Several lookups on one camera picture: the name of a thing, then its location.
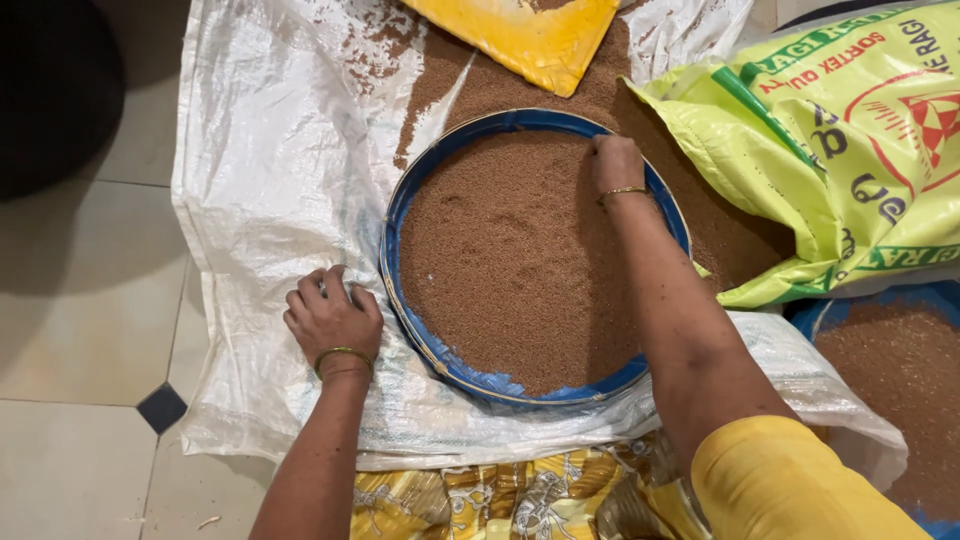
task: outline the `green plastic bag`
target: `green plastic bag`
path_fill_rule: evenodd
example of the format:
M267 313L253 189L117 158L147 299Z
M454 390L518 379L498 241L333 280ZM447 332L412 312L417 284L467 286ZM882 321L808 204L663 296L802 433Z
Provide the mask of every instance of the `green plastic bag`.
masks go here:
M630 84L714 189L795 233L794 257L720 303L960 277L958 70L951 1L837 21Z

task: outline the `bangle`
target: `bangle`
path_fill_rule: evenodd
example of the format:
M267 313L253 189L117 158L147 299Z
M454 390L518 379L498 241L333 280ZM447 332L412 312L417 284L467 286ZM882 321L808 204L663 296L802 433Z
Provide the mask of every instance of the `bangle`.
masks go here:
M603 198L606 197L607 195L613 195L614 193L633 193L633 192L646 193L647 188L646 187L621 187L619 189L611 189L610 191L604 193L603 195L600 195L600 198L597 199L597 204L602 207Z
M348 355L354 355L360 358L361 360L367 362L367 367L370 368L370 374L373 375L373 362L371 362L367 355L364 355L356 349L351 349L350 347L334 347L333 349L327 349L326 351L323 351L319 356L317 356L317 359L313 361L313 371L317 373L317 377L320 378L321 382L324 381L324 376L320 374L320 361L334 353L346 353Z

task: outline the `woman's hand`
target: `woman's hand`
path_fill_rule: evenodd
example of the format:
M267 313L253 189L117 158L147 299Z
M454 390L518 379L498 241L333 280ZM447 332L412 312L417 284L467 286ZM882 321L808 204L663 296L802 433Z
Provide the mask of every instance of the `woman's hand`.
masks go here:
M596 135L593 138L593 182L597 197L621 187L644 187L643 155L625 136Z
M354 285L348 296L343 277L342 264L329 270L319 268L300 279L297 290L287 293L290 309L283 312L283 322L311 365L321 353L337 347L360 351L371 361L380 352L383 332L380 307L373 294L359 285ZM327 380L337 373L369 373L370 368L357 356L339 353L325 357L320 371Z

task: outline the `yellow clothing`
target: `yellow clothing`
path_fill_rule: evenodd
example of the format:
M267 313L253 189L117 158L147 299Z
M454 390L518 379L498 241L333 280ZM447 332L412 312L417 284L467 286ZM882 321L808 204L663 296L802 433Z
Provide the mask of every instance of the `yellow clothing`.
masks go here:
M700 444L690 475L717 540L930 538L789 418L720 428Z

